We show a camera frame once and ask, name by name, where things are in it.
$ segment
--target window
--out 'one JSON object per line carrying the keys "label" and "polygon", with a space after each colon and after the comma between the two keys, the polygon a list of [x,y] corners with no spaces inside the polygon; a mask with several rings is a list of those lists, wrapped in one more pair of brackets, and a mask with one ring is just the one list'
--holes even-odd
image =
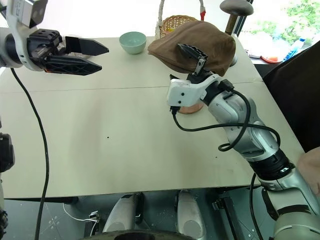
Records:
{"label": "window", "polygon": [[319,0],[254,0],[252,6],[239,34],[250,53],[281,61],[299,38],[305,39],[302,50],[320,40]]}

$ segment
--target basket handle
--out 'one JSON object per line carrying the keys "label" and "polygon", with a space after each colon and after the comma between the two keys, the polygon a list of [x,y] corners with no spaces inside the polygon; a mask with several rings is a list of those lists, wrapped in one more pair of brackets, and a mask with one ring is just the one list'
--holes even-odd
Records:
{"label": "basket handle", "polygon": [[[201,21],[204,21],[205,20],[205,14],[206,14],[206,8],[204,6],[204,1],[203,0],[199,0],[199,2],[200,2]],[[157,27],[161,27],[162,26],[162,14],[163,14],[163,10],[164,10],[164,4],[165,4],[165,0],[161,0],[160,6],[159,6],[159,15],[158,15]]]}

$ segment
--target black cable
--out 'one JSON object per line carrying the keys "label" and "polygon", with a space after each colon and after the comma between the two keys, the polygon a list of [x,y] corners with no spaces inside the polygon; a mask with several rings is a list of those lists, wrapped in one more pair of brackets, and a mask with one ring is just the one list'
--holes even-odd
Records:
{"label": "black cable", "polygon": [[235,138],[235,140],[232,143],[225,143],[222,144],[218,147],[218,150],[221,152],[226,152],[229,151],[231,149],[234,148],[234,146],[240,141],[240,139],[243,137],[243,135],[245,134],[249,121],[250,121],[250,115],[251,115],[251,106],[250,103],[248,101],[248,99],[241,93],[238,92],[234,89],[230,90],[231,93],[238,95],[240,98],[242,98],[242,100],[245,103],[246,106],[246,113],[245,113],[245,119],[244,119],[244,123],[242,125],[241,131],[239,132],[238,136]]}
{"label": "black cable", "polygon": [[37,109],[36,109],[36,107],[34,105],[34,102],[32,101],[32,98],[31,98],[28,90],[23,85],[23,83],[20,81],[18,75],[16,74],[16,71],[13,68],[11,68],[11,72],[12,72],[14,78],[16,79],[16,81],[18,82],[18,84],[23,89],[24,93],[26,94],[26,96],[27,96],[27,98],[28,98],[28,100],[30,102],[30,105],[31,105],[31,107],[33,109],[33,112],[34,112],[35,116],[36,116],[36,119],[38,120],[40,131],[41,131],[42,138],[43,138],[44,155],[45,155],[45,181],[44,181],[43,192],[42,192],[42,196],[41,196],[41,200],[40,200],[39,211],[38,211],[38,216],[37,216],[37,220],[36,220],[35,235],[34,235],[34,239],[38,240],[39,239],[39,234],[40,234],[40,225],[41,225],[42,212],[43,212],[43,208],[44,208],[45,197],[46,197],[46,192],[47,192],[48,182],[49,182],[48,144],[47,144],[46,134],[45,134],[44,127],[42,125],[40,116],[39,116],[39,114],[37,112]]}
{"label": "black cable", "polygon": [[[185,132],[198,132],[198,131],[203,131],[203,130],[208,130],[208,129],[216,129],[216,128],[224,128],[224,127],[243,127],[243,125],[244,125],[244,123],[238,122],[238,123],[221,123],[221,124],[203,126],[203,127],[198,127],[198,128],[184,128],[179,124],[179,122],[177,120],[177,117],[174,114],[174,112],[172,112],[172,116],[173,116],[173,120],[174,120],[175,124],[177,125],[177,127],[179,129],[181,129],[182,131],[185,131]],[[280,146],[280,143],[281,143],[280,135],[273,128],[268,127],[268,126],[263,126],[263,125],[256,125],[256,124],[248,124],[248,127],[249,128],[268,130],[269,132],[271,132],[271,133],[273,133],[275,135],[276,142]]]}
{"label": "black cable", "polygon": [[256,179],[256,174],[254,173],[252,176],[252,179],[251,179],[251,184],[250,184],[249,207],[250,207],[251,218],[253,221],[253,225],[254,225],[256,234],[258,235],[259,240],[264,240],[264,238],[261,235],[261,232],[260,232],[257,220],[256,220],[255,212],[254,212],[253,193],[254,193],[255,179]]}

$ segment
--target black fabric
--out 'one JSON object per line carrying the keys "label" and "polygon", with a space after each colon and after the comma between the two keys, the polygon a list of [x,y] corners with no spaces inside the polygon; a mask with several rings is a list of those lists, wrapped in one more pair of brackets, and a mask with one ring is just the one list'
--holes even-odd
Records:
{"label": "black fabric", "polygon": [[320,41],[263,78],[305,152],[320,146]]}

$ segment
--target table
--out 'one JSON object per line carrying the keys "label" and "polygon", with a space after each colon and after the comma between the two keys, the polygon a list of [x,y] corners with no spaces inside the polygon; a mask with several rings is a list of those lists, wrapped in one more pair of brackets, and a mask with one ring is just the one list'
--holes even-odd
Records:
{"label": "table", "polygon": [[[261,77],[236,39],[238,63],[225,77],[251,96],[259,116],[281,135],[294,163],[303,150]],[[248,185],[252,169],[237,152],[220,152],[223,129],[183,132],[166,103],[169,74],[145,51],[126,54],[117,38],[100,38],[110,53],[92,57],[103,70],[72,76],[17,69],[41,116],[48,140],[47,197]],[[0,77],[2,132],[9,133],[15,165],[3,173],[6,198],[40,197],[45,157],[29,102],[9,69]],[[204,107],[179,114],[187,128],[217,123]]]}

